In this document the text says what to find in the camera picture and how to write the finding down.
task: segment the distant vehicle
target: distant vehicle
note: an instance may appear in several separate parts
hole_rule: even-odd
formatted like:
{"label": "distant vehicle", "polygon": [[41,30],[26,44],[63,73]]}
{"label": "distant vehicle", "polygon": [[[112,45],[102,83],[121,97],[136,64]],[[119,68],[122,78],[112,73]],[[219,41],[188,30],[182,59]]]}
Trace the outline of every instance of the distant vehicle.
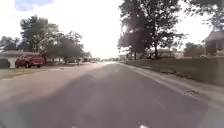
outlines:
{"label": "distant vehicle", "polygon": [[26,68],[31,68],[32,66],[36,66],[40,68],[45,64],[45,60],[41,56],[21,56],[16,60],[15,66],[19,68],[21,66],[25,66]]}

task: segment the grass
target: grass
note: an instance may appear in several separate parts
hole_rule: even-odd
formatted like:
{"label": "grass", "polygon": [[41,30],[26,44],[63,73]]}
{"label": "grass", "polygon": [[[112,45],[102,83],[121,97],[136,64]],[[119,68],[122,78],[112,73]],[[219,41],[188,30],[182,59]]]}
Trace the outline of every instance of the grass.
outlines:
{"label": "grass", "polygon": [[73,67],[77,66],[77,64],[67,64],[67,65],[56,65],[56,66],[44,66],[41,68],[15,68],[15,69],[0,69],[0,79],[15,77],[23,74],[32,74],[35,72],[46,71],[53,68],[63,68],[63,67]]}
{"label": "grass", "polygon": [[10,78],[23,74],[32,74],[35,72],[46,71],[47,68],[18,68],[18,69],[0,69],[0,79]]}
{"label": "grass", "polygon": [[224,58],[133,60],[127,64],[224,86]]}

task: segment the asphalt road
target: asphalt road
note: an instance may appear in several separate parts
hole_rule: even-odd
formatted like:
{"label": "asphalt road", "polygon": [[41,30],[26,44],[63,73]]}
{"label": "asphalt road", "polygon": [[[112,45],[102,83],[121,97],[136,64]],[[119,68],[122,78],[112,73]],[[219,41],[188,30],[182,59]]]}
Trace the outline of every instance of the asphalt road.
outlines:
{"label": "asphalt road", "polygon": [[117,63],[0,81],[0,128],[136,128],[139,123],[223,128],[224,113]]}

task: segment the red car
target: red car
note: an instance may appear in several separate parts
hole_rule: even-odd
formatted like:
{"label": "red car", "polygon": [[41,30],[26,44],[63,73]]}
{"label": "red car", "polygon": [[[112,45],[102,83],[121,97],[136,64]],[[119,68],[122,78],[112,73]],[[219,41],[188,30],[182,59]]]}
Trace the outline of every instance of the red car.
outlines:
{"label": "red car", "polygon": [[16,60],[15,66],[19,68],[21,66],[25,66],[26,68],[31,68],[32,66],[36,66],[40,68],[45,64],[45,60],[41,56],[21,56]]}

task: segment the lane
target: lane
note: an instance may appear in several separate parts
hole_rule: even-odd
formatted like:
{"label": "lane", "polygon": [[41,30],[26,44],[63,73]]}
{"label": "lane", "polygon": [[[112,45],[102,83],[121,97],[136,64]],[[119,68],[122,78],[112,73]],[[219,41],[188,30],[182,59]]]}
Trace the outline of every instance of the lane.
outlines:
{"label": "lane", "polygon": [[117,63],[24,76],[10,86],[0,87],[0,95],[10,94],[0,102],[0,120],[7,128],[224,126],[223,112]]}

